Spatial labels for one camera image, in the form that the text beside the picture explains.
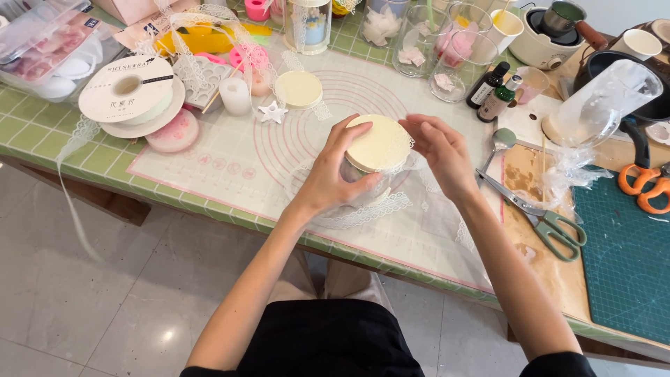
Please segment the bottle label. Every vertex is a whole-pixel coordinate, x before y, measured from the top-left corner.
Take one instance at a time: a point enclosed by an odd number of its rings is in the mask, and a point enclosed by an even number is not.
[[[494,87],[490,86],[489,84],[482,83],[482,86],[477,89],[476,92],[472,95],[471,101],[476,103],[477,105],[481,105],[484,103],[484,100],[488,97],[491,92],[493,92]]]
[[[500,115],[507,105],[509,105],[509,102],[499,99],[496,95],[490,95],[482,107],[479,108],[479,116],[486,120],[492,120]]]

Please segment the tile floor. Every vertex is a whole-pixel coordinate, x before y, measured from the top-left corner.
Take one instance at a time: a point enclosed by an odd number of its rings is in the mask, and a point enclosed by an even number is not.
[[[263,240],[162,208],[138,228],[75,206],[102,265],[79,246],[62,193],[0,168],[0,377],[178,376]],[[308,262],[325,270],[321,257]],[[526,364],[500,313],[382,281],[426,376],[518,376]],[[600,377],[670,377],[592,365]]]

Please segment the paper cup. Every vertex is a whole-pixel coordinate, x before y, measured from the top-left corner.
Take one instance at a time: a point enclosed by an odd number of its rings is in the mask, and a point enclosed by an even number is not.
[[[491,12],[494,21],[500,12],[502,12],[502,9]],[[509,11],[505,11],[505,14],[501,15],[500,18],[493,23],[493,27],[486,36],[496,44],[498,51],[502,53],[514,38],[523,33],[523,22]]]
[[[517,75],[523,79],[523,84],[517,89],[517,103],[520,105],[530,102],[549,87],[549,78],[537,68],[520,67]]]
[[[624,35],[610,49],[612,51],[625,52],[642,61],[661,53],[663,45],[652,33],[644,30],[626,30]]]

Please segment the metal spoon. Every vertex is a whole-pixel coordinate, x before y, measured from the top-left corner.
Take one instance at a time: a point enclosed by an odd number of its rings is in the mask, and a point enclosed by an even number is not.
[[[499,128],[493,133],[491,140],[493,140],[493,151],[486,160],[486,164],[484,164],[484,167],[481,169],[483,172],[488,170],[488,166],[491,165],[491,160],[493,160],[496,153],[501,150],[508,150],[517,143],[517,136],[509,128]],[[482,177],[477,174],[477,186],[481,187],[482,181]]]

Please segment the green cutting mat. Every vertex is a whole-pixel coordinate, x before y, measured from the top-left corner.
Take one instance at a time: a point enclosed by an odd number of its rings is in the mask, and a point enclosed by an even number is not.
[[[614,178],[576,188],[576,210],[588,241],[582,248],[593,322],[670,344],[670,214],[642,211]],[[632,184],[634,178],[627,177]],[[649,190],[653,183],[645,185]],[[650,203],[663,208],[665,195]]]

